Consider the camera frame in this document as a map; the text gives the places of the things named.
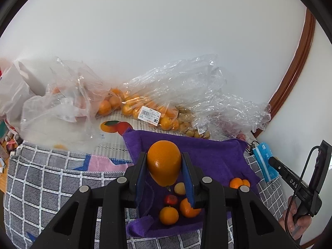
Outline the person's right hand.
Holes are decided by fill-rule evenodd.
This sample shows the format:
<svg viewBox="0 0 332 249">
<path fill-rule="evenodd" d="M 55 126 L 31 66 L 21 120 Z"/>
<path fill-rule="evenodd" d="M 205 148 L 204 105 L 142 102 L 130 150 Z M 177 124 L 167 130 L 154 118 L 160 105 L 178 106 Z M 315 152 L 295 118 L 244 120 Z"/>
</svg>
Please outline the person's right hand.
<svg viewBox="0 0 332 249">
<path fill-rule="evenodd" d="M 305 216 L 300 217 L 297 220 L 297 222 L 294 223 L 293 215 L 295 215 L 297 212 L 297 204 L 295 201 L 293 201 L 292 204 L 290 204 L 291 200 L 292 200 L 292 196 L 290 196 L 288 198 L 288 206 L 290 206 L 290 212 L 289 212 L 289 216 L 288 216 L 288 229 L 289 229 L 289 232 L 292 234 L 292 237 L 296 241 L 299 242 L 303 233 L 311 225 L 312 218 L 310 217 L 310 215 L 305 215 Z"/>
</svg>

